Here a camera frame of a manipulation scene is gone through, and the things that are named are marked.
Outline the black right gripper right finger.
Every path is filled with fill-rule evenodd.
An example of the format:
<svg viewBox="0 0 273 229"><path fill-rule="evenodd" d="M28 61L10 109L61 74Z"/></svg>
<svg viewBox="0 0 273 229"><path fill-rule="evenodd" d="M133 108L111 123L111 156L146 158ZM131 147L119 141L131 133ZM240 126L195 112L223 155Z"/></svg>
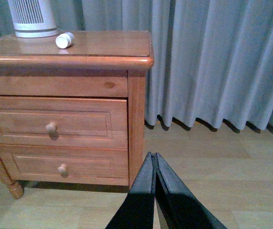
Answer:
<svg viewBox="0 0 273 229"><path fill-rule="evenodd" d="M166 229L225 229L187 188L161 154L155 154L156 200Z"/></svg>

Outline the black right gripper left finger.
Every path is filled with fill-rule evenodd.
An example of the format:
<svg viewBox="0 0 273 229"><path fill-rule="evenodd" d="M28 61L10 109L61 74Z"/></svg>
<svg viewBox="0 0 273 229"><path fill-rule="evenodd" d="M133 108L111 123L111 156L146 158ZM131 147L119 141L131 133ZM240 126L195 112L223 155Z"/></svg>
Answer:
<svg viewBox="0 0 273 229"><path fill-rule="evenodd" d="M129 190L127 197L107 229L151 229L154 221L156 169L154 154L149 152Z"/></svg>

